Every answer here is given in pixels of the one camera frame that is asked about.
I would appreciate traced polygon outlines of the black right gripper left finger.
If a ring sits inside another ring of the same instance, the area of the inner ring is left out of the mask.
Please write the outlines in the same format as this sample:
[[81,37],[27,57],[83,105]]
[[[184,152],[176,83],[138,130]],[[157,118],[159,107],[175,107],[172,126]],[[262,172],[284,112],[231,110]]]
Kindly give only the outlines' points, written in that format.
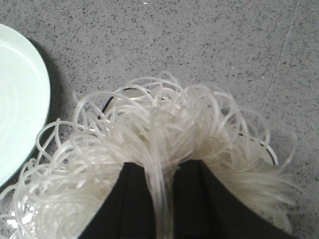
[[125,163],[111,193],[79,238],[154,239],[153,202],[144,169]]

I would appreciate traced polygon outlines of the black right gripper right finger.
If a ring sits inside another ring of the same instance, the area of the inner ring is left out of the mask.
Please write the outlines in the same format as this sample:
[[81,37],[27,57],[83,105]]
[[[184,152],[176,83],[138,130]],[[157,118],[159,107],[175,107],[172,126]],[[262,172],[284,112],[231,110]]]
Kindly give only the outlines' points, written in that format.
[[176,239],[290,239],[242,204],[201,160],[180,164],[173,182]]

